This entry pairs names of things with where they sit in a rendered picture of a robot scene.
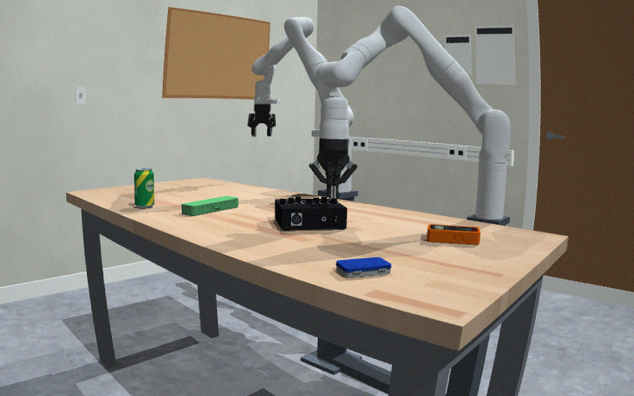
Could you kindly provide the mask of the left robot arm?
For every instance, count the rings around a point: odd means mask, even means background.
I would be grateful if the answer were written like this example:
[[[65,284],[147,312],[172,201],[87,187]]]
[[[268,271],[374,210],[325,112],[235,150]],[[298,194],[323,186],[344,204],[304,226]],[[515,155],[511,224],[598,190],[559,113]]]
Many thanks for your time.
[[[376,56],[408,36],[419,46],[432,77],[465,110],[482,134],[475,216],[486,220],[503,219],[510,121],[504,112],[493,110],[482,99],[460,64],[419,18],[403,6],[393,7],[376,31],[347,48],[340,61],[319,66],[316,84],[321,119],[320,129],[314,129],[312,137],[348,139],[348,101],[339,96],[337,87],[352,84]]]

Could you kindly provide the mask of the green drink can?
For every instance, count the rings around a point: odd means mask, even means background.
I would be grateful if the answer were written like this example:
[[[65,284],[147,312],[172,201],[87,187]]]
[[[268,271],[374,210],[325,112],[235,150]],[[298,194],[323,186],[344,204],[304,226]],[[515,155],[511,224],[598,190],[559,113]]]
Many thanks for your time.
[[[154,205],[154,174],[152,168],[138,168],[134,173],[134,203],[137,208]]]

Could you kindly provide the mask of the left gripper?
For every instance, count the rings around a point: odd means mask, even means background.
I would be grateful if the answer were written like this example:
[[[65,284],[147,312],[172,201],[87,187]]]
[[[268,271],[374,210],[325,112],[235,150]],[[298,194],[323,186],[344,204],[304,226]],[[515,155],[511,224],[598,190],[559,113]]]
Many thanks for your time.
[[[319,171],[319,164],[326,172],[326,179]],[[340,177],[345,166],[347,170]],[[357,165],[350,161],[348,139],[320,139],[319,155],[309,167],[319,180],[327,185],[326,195],[331,200],[338,197],[339,185],[348,180]]]

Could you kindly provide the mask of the black lighting desk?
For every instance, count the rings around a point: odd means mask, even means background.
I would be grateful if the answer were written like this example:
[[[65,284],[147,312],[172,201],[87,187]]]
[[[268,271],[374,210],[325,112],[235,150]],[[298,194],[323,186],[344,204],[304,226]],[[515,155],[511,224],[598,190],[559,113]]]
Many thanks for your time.
[[[347,207],[326,197],[275,199],[275,219],[284,231],[346,229]]]

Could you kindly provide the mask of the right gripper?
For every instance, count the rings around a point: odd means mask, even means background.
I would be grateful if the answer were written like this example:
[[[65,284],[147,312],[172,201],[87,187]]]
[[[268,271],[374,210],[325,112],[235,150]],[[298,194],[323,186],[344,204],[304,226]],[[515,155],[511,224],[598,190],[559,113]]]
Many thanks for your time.
[[[254,104],[254,111],[255,114],[249,114],[247,125],[252,129],[252,137],[256,137],[256,127],[259,123],[264,123],[268,127],[267,136],[271,136],[272,128],[276,126],[276,116],[270,114],[270,104]]]

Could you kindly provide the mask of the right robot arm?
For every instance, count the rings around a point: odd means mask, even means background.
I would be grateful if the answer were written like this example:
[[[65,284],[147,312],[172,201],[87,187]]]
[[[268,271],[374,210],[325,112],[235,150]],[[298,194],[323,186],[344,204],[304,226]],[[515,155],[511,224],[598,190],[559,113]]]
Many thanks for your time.
[[[316,72],[320,65],[327,63],[326,59],[307,41],[307,37],[314,31],[314,23],[308,17],[292,17],[284,23],[287,35],[278,41],[265,55],[257,59],[252,65],[256,75],[264,75],[264,80],[256,82],[254,104],[280,103],[279,99],[271,99],[270,86],[275,73],[275,65],[294,47],[306,72],[318,90]],[[306,38],[305,38],[306,37]],[[339,192],[350,192],[351,176],[345,183],[339,185]]]

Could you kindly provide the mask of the orange digital multimeter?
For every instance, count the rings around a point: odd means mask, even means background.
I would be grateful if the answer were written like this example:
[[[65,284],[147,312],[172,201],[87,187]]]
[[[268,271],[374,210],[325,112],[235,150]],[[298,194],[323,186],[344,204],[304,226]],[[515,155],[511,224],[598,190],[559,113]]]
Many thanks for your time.
[[[480,236],[479,227],[430,224],[427,228],[426,241],[449,244],[480,244]]]

